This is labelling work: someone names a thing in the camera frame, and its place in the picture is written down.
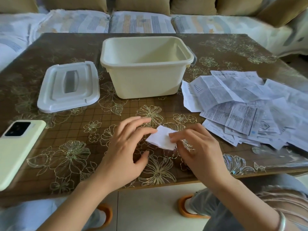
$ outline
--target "left hand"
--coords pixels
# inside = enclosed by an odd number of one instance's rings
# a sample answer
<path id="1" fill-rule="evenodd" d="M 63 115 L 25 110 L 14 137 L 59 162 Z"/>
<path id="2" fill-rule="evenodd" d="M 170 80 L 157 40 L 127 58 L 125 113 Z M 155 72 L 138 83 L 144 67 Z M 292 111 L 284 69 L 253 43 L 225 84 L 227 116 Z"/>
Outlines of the left hand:
<path id="1" fill-rule="evenodd" d="M 156 133 L 153 128 L 137 128 L 149 123 L 151 118 L 130 117 L 116 128 L 106 155 L 90 179 L 111 193 L 136 179 L 148 164 L 149 151 L 134 163 L 133 153 L 144 135 Z"/>

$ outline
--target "stack of papers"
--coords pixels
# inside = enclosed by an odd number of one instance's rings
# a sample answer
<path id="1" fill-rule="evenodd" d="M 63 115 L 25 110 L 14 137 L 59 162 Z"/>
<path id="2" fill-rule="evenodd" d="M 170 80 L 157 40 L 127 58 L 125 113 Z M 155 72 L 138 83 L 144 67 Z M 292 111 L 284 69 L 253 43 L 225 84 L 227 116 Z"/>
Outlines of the stack of papers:
<path id="1" fill-rule="evenodd" d="M 233 146 L 288 143 L 308 151 L 308 94 L 255 71 L 211 71 L 182 82 L 184 106 L 201 112 L 203 126 Z"/>

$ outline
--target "plastic storage box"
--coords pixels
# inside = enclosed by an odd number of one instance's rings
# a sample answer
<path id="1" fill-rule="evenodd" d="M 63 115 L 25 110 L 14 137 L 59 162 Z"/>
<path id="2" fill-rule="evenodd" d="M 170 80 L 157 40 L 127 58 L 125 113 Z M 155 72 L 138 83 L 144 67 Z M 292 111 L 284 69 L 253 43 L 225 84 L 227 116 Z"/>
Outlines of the plastic storage box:
<path id="1" fill-rule="evenodd" d="M 103 42 L 100 62 L 118 97 L 175 94 L 194 56 L 177 37 L 120 37 Z"/>

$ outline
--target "smartphone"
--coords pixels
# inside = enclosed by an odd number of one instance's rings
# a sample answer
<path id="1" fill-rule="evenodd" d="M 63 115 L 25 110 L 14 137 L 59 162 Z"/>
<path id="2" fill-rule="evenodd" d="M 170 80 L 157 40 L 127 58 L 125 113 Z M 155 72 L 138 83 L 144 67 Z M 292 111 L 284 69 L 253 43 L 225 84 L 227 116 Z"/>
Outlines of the smartphone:
<path id="1" fill-rule="evenodd" d="M 43 120 L 19 120 L 0 137 L 0 191 L 10 185 L 45 126 Z"/>

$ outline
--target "white plastic lid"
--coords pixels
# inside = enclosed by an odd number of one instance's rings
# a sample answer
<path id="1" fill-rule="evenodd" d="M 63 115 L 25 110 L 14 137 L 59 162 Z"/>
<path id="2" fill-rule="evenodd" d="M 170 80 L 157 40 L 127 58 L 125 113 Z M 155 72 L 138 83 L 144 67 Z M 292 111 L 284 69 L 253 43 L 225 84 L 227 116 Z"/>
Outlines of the white plastic lid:
<path id="1" fill-rule="evenodd" d="M 44 113 L 91 105 L 100 96 L 97 69 L 93 62 L 54 65 L 46 71 L 38 98 Z"/>

